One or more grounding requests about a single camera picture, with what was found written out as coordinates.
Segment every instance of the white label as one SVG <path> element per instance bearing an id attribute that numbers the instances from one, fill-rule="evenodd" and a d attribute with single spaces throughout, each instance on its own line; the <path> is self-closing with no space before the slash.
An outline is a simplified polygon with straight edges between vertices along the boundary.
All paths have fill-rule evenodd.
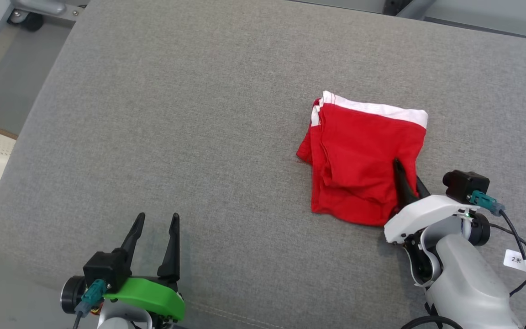
<path id="1" fill-rule="evenodd" d="M 513 267 L 514 269 L 518 269 L 526 273 L 526 260 L 522 258 L 521 253 L 518 251 L 507 249 L 507 252 L 505 252 L 505 260 L 503 261 L 503 265 Z"/>

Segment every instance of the gray cushion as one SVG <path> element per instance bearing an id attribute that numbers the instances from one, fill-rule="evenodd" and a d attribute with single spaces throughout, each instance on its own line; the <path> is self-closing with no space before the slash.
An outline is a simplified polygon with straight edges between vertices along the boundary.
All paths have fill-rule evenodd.
<path id="1" fill-rule="evenodd" d="M 295 152 L 323 90 L 426 110 L 424 183 L 442 194 L 446 171 L 490 177 L 526 238 L 526 39 L 283 0 L 94 1 L 2 178 L 0 255 L 60 289 L 144 211 L 133 271 L 154 275 L 179 212 L 186 327 L 425 315 L 381 228 L 310 212 Z M 515 287 L 505 248 L 496 232 L 480 250 Z M 513 307 L 525 321 L 526 289 Z"/>

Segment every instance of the red garment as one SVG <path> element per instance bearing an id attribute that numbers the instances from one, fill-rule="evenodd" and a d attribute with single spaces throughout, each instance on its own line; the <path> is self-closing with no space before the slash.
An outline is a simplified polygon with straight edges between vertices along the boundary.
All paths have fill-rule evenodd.
<path id="1" fill-rule="evenodd" d="M 311 210 L 351 223 L 382 226 L 397 204 L 393 159 L 413 187 L 427 113 L 349 101 L 324 91 L 296 153 L 312 165 Z"/>

